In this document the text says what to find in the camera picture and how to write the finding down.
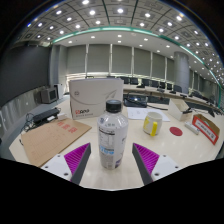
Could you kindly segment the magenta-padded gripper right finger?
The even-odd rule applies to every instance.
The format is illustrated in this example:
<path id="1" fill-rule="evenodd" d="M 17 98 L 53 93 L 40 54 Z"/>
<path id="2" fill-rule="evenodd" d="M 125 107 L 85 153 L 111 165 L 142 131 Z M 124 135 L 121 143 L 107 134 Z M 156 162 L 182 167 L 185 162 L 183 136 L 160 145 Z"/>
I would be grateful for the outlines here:
<path id="1" fill-rule="evenodd" d="M 181 169 L 181 167 L 168 155 L 159 155 L 137 143 L 133 144 L 132 153 L 145 185 Z"/>

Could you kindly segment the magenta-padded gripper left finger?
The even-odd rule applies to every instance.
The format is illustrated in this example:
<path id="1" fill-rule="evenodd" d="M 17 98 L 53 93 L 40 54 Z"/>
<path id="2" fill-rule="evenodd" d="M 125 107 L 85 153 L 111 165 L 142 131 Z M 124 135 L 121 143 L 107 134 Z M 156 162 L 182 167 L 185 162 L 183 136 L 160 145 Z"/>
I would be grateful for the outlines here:
<path id="1" fill-rule="evenodd" d="M 55 155 L 42 166 L 42 169 L 79 185 L 90 154 L 91 144 L 87 143 L 66 155 Z"/>

